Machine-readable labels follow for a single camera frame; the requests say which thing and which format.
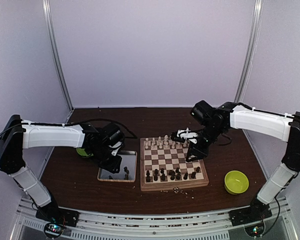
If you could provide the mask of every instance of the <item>white wall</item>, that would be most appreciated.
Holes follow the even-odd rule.
[[[0,132],[9,117],[64,122],[67,105],[53,63],[41,1],[0,0]],[[26,151],[38,174],[47,148]],[[22,192],[0,172],[0,240],[8,237]]]
[[[266,0],[257,50],[244,102],[280,113],[300,111],[300,0]],[[286,144],[250,132],[256,153],[270,175],[280,163]],[[300,232],[300,176],[285,194]]]
[[[75,107],[233,101],[255,1],[52,0]]]

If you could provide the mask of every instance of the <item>metal frame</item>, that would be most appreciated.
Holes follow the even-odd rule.
[[[280,198],[279,204],[280,215],[284,219],[289,239],[297,240],[292,213],[286,198]],[[275,201],[270,204],[270,209],[273,216],[267,218],[267,221],[275,219],[278,214],[278,205]],[[111,214],[77,210],[80,213],[77,226],[67,227],[63,236],[73,240],[209,240],[213,239],[213,236],[223,236],[224,238],[215,237],[215,239],[227,240],[230,230],[244,227],[232,226],[228,214],[230,210],[232,209],[163,215]],[[23,197],[9,239],[18,240],[23,226],[42,231],[45,221],[37,219],[35,215],[36,210],[32,208],[32,201],[27,196]]]
[[[68,88],[66,85],[64,73],[62,70],[61,62],[60,62],[60,57],[59,57],[59,52],[58,52],[57,42],[56,42],[56,36],[55,36],[55,31],[54,31],[54,26],[53,26],[53,21],[52,21],[52,16],[51,16],[51,10],[50,10],[50,0],[42,0],[42,4],[43,4],[44,17],[45,17],[46,25],[47,25],[48,32],[49,32],[55,69],[56,69],[56,72],[57,72],[57,75],[58,75],[58,78],[60,81],[62,93],[65,98],[67,107],[68,107],[69,111],[72,111],[74,109],[74,107],[73,107],[71,99],[70,99],[69,91],[68,91]]]
[[[238,89],[236,91],[236,95],[234,98],[234,102],[238,103],[242,101],[242,98],[244,97],[248,79],[251,73],[252,69],[252,58],[254,55],[254,52],[256,50],[257,46],[257,39],[260,29],[260,22],[261,22],[261,12],[263,7],[263,0],[255,0],[254,4],[254,13],[253,13],[253,19],[251,24],[251,31],[250,31],[250,38],[249,43],[246,51],[246,56],[244,60],[244,65],[240,77],[240,82]]]

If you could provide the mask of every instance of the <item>black chess piece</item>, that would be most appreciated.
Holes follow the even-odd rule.
[[[195,177],[196,177],[196,172],[193,171],[192,174],[191,174],[191,178],[194,179]]]

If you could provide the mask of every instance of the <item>robotic arm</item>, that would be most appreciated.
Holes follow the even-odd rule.
[[[0,169],[31,197],[38,208],[37,218],[75,227],[79,213],[58,207],[51,192],[23,160],[23,149],[54,146],[83,148],[100,168],[118,173],[122,158],[117,152],[124,145],[124,140],[124,134],[114,123],[95,128],[90,123],[37,123],[13,115],[0,137]]]
[[[174,141],[189,141],[187,162],[207,157],[209,146],[230,128],[251,130],[287,142],[281,164],[258,191],[250,206],[229,213],[233,226],[259,221],[262,216],[271,217],[269,203],[300,171],[300,112],[294,115],[278,114],[234,102],[226,102],[215,108],[202,100],[192,108],[190,114],[205,127],[198,131],[187,128],[171,135]]]

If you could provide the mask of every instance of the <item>green object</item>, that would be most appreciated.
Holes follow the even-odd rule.
[[[224,188],[232,194],[242,194],[247,191],[249,187],[249,180],[245,174],[240,171],[230,171],[224,177]]]
[[[92,153],[87,154],[84,148],[77,148],[76,152],[83,158],[89,158],[93,156]]]

